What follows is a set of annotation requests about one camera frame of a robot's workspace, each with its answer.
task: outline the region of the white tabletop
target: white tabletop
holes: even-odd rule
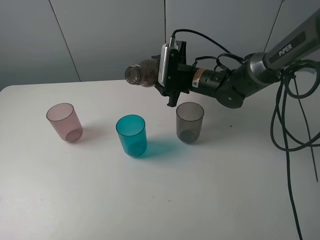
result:
[[[251,96],[240,109],[182,94],[179,104],[194,101],[205,111],[200,138],[191,145],[177,138],[176,108],[155,88],[123,80],[5,88],[0,92],[0,239],[298,239],[285,153],[270,139],[277,87]],[[62,141],[46,119],[51,106],[64,102],[74,105],[84,128],[77,143]],[[306,110],[314,131],[318,103],[319,98],[311,103],[316,111]],[[124,153],[115,129],[129,114],[146,121],[143,158]],[[299,109],[288,106],[287,119],[288,128],[306,140]],[[315,155],[319,166],[318,149]],[[310,151],[291,158],[302,234],[319,240],[320,185]]]

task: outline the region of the black cable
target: black cable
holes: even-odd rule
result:
[[[316,70],[316,79],[315,79],[315,82],[314,82],[313,86],[311,87],[311,89],[309,91],[307,91],[306,93],[300,95],[299,94],[299,90],[298,90],[297,81],[296,81],[295,72],[299,71],[299,70],[301,70],[303,68],[313,68],[313,69],[315,69]],[[289,88],[289,84],[290,84],[290,81],[292,79],[294,81],[296,94],[292,93],[292,91]],[[297,233],[298,233],[298,236],[299,236],[300,240],[303,240],[303,237],[302,237],[302,233],[301,233],[301,229],[300,229],[300,225],[299,225],[299,220],[298,220],[298,214],[297,214],[295,201],[294,201],[294,197],[293,197],[293,193],[292,193],[291,171],[290,171],[290,152],[298,151],[300,149],[304,149],[306,147],[310,147],[311,155],[312,155],[312,161],[313,161],[313,167],[314,167],[314,172],[315,172],[315,178],[316,178],[316,180],[318,182],[318,174],[317,174],[317,168],[316,168],[316,162],[315,162],[315,155],[314,155],[313,147],[319,147],[320,144],[313,144],[313,143],[320,138],[320,132],[315,137],[311,138],[309,123],[308,123],[304,108],[302,106],[301,99],[307,98],[310,95],[312,95],[315,92],[315,90],[317,89],[317,87],[319,86],[319,84],[320,84],[320,63],[319,62],[312,61],[312,60],[301,60],[301,61],[297,61],[297,62],[291,64],[288,68],[283,70],[281,72],[281,76],[280,76],[280,86],[279,86],[278,91],[276,93],[275,107],[274,107],[274,111],[273,111],[273,114],[272,114],[271,125],[270,125],[270,135],[271,135],[272,142],[274,143],[274,145],[278,149],[285,151],[288,192],[289,192],[291,207],[292,207],[292,211],[293,211],[294,221],[295,221]],[[280,113],[279,104],[280,104],[280,101],[281,101],[282,92],[283,92],[282,110],[281,110],[281,113]],[[304,118],[304,121],[305,121],[305,125],[306,125],[306,128],[307,128],[307,132],[308,132],[308,137],[309,137],[309,141],[308,142],[303,143],[303,142],[297,140],[286,128],[285,113],[286,113],[286,103],[287,103],[287,96],[288,95],[290,97],[293,97],[294,99],[297,99],[298,102],[299,102],[299,105],[300,105],[300,108],[301,108],[301,111],[302,111],[302,114],[303,114],[303,118]],[[275,140],[274,123],[275,123],[276,116],[278,116],[280,125],[282,127],[284,147],[279,146],[279,144]],[[294,148],[289,148],[288,136],[292,140],[294,140],[296,143],[300,144],[300,146],[294,147]]]
[[[244,64],[247,60],[249,60],[255,53],[251,53],[251,54],[248,54],[247,56],[245,57],[240,57],[240,56],[237,56],[237,55],[234,55],[232,53],[222,53],[220,54],[217,58],[216,58],[216,66],[214,67],[214,71],[217,70],[218,67],[220,67],[223,71],[227,72],[228,74],[231,74],[232,73],[232,70],[229,69],[228,67],[226,67],[225,65],[223,65],[221,63],[221,61],[219,60],[219,58],[221,57],[228,57],[228,58],[231,58],[231,59],[234,59],[236,60],[238,63],[240,63],[241,65]]]
[[[315,82],[313,84],[313,86],[311,87],[311,89],[302,94],[293,94],[289,88],[289,83],[292,79],[295,78],[295,72],[298,70],[301,70],[303,68],[313,68],[316,70],[317,74],[316,74],[316,79]],[[303,143],[301,141],[298,141],[295,137],[292,136],[291,133],[289,133],[289,131],[287,130],[287,128],[285,126],[282,125],[285,133],[296,143],[300,144],[300,146],[297,147],[293,147],[293,148],[287,148],[287,147],[282,147],[280,146],[276,140],[275,140],[275,136],[274,136],[274,123],[275,123],[275,118],[276,115],[278,116],[278,119],[280,121],[280,123],[282,123],[284,116],[282,116],[280,114],[280,110],[279,110],[279,104],[280,104],[280,99],[281,99],[281,94],[282,94],[282,90],[283,90],[283,86],[284,86],[284,92],[287,93],[290,97],[293,97],[295,99],[304,99],[309,97],[310,95],[312,95],[315,90],[317,89],[317,87],[320,84],[320,64],[319,62],[316,61],[312,61],[312,60],[301,60],[301,61],[297,61],[293,64],[291,64],[287,69],[285,69],[282,73],[281,73],[281,77],[280,77],[280,86],[278,89],[278,92],[276,94],[276,104],[275,104],[275,108],[273,111],[273,115],[271,118],[271,125],[270,125],[270,135],[271,135],[271,140],[273,142],[273,144],[280,150],[282,151],[286,151],[286,152],[295,152],[307,147],[320,147],[320,144],[313,144],[315,141],[317,141],[320,138],[320,132],[318,132],[318,134],[316,134],[313,138],[311,138],[309,141]]]
[[[198,32],[198,31],[194,31],[194,30],[191,30],[191,29],[185,29],[185,28],[182,28],[182,29],[177,29],[175,31],[173,31],[171,37],[172,38],[175,38],[176,37],[176,33],[180,33],[180,32],[186,32],[186,33],[192,33],[192,34],[196,34],[196,35],[199,35],[207,40],[209,40],[210,42],[212,42],[213,44],[217,45],[219,48],[221,48],[222,50],[224,50],[225,52],[227,53],[231,53],[228,49],[226,49],[224,46],[222,46],[221,44],[217,43],[215,40],[213,40],[212,38],[204,35],[203,33],[201,32]]]
[[[287,134],[286,134],[286,131],[285,131],[286,123],[285,123],[285,118],[284,118],[285,112],[286,112],[286,101],[287,101],[287,92],[284,91],[283,102],[282,102],[282,116],[283,116],[283,119],[282,119],[281,125],[282,125],[284,146],[286,148],[289,148],[288,138],[287,138]],[[296,209],[296,205],[295,205],[295,201],[294,201],[294,196],[293,196],[293,193],[292,193],[291,171],[290,171],[290,153],[288,151],[286,151],[285,152],[285,156],[286,156],[286,180],[287,180],[287,185],[288,185],[289,198],[290,198],[291,207],[292,207],[292,211],[293,211],[296,230],[298,232],[299,239],[303,240],[301,229],[300,229],[300,224],[299,224],[299,219],[298,219],[298,214],[297,214],[297,209]]]
[[[215,56],[199,56],[194,59],[194,63],[192,64],[192,66],[194,67],[197,66],[198,62],[204,59],[217,59],[217,58]]]
[[[294,87],[295,87],[296,94],[299,95],[296,78],[294,78],[293,81],[294,81]],[[308,123],[308,120],[307,120],[307,116],[306,116],[304,107],[302,106],[301,100],[299,98],[298,98],[298,102],[299,102],[299,105],[300,105],[300,108],[301,108],[301,111],[302,111],[302,115],[303,115],[303,118],[304,118],[306,130],[308,132],[308,138],[309,138],[309,141],[310,141],[311,140],[311,134],[310,134],[310,128],[309,128],[309,123]],[[317,173],[317,166],[316,166],[314,148],[312,146],[310,146],[310,150],[311,150],[311,156],[312,156],[315,179],[316,179],[316,182],[318,183],[319,181],[318,181],[318,173]]]

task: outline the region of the gray wall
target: gray wall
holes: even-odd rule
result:
[[[246,56],[263,52],[275,22],[281,0],[166,0],[166,32],[193,29],[208,35],[232,53]],[[191,33],[178,33],[177,40],[187,41],[187,63],[196,57],[217,56],[223,50],[208,40]],[[231,68],[239,66],[221,59]],[[204,60],[198,66],[212,69],[214,60]]]
[[[0,1],[0,91],[10,85],[79,81],[47,0]]]
[[[159,54],[165,41],[163,0],[51,1],[64,36],[49,0],[0,2],[0,90],[17,84],[123,79],[127,66]],[[318,0],[200,1],[166,0],[167,39],[175,29],[195,29],[239,56],[265,50],[280,6],[267,50],[320,8]],[[177,40],[187,41],[188,64],[195,57],[222,53],[193,34],[178,33]],[[319,51],[310,57],[320,59]],[[222,62],[238,66],[229,59]],[[204,60],[198,66],[212,69],[215,62]]]
[[[51,0],[81,81],[124,79],[165,42],[163,0]]]
[[[283,1],[266,50],[271,50],[319,8],[319,0]],[[307,56],[307,59],[320,61],[320,50]]]

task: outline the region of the translucent cup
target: translucent cup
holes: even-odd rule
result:
[[[132,157],[139,157],[147,149],[145,120],[138,115],[127,115],[116,123],[123,150]]]
[[[54,105],[46,113],[46,118],[62,140],[72,143],[82,136],[84,130],[70,103]]]
[[[193,143],[199,138],[204,114],[202,106],[194,102],[176,108],[176,135],[182,142]]]

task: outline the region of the clear plastic bottle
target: clear plastic bottle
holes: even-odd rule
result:
[[[158,59],[147,59],[132,65],[125,71],[125,80],[129,84],[153,87],[158,81],[159,64]]]

